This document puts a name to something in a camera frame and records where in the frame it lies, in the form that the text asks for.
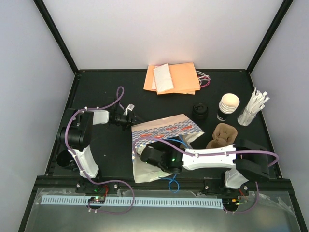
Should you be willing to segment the blue checkered paper bag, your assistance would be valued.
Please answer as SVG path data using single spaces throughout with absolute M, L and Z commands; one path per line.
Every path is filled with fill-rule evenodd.
M 184 114 L 134 125 L 132 163 L 134 181 L 174 181 L 183 170 L 183 153 L 204 131 Z

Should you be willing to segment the stack of black lids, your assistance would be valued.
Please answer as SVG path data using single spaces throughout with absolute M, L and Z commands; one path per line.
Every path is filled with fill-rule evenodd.
M 192 108 L 192 118 L 195 120 L 205 120 L 208 117 L 208 107 L 206 104 L 195 103 Z

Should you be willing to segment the brown cardboard cup carrier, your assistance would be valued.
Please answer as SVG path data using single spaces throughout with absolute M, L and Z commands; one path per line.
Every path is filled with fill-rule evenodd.
M 234 143 L 238 131 L 235 127 L 225 123 L 219 123 L 213 134 L 212 140 L 207 144 L 206 149 L 221 148 Z

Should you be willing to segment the stack of paper cups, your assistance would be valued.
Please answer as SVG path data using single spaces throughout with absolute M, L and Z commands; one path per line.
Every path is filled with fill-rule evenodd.
M 217 111 L 217 119 L 220 121 L 226 121 L 227 117 L 234 113 L 240 104 L 240 99 L 237 95 L 232 93 L 226 93 L 222 96 L 219 102 L 219 108 Z

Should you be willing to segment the jar of straws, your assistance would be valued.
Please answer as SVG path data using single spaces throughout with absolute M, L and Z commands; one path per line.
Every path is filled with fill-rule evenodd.
M 258 112 L 260 112 L 264 107 L 265 103 L 270 99 L 268 92 L 261 92 L 254 89 L 246 107 L 243 109 L 242 113 L 238 116 L 238 123 L 241 126 L 248 126 L 255 119 Z

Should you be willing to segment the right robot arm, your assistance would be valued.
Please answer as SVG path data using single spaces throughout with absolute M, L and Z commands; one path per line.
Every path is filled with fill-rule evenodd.
M 248 140 L 221 148 L 190 149 L 180 143 L 170 145 L 156 141 L 137 150 L 142 162 L 159 168 L 162 172 L 178 175 L 182 170 L 225 168 L 220 191 L 232 194 L 248 181 L 269 180 L 267 150 Z

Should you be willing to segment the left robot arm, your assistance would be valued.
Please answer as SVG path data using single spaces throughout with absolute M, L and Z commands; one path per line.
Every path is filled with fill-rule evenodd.
M 98 193 L 103 189 L 104 182 L 97 177 L 99 167 L 90 149 L 93 126 L 110 123 L 126 130 L 142 122 L 142 118 L 134 113 L 132 104 L 124 112 L 118 112 L 116 108 L 110 110 L 68 108 L 61 120 L 56 139 L 67 147 L 67 151 L 77 164 L 80 176 L 89 177 L 87 188 L 93 193 Z

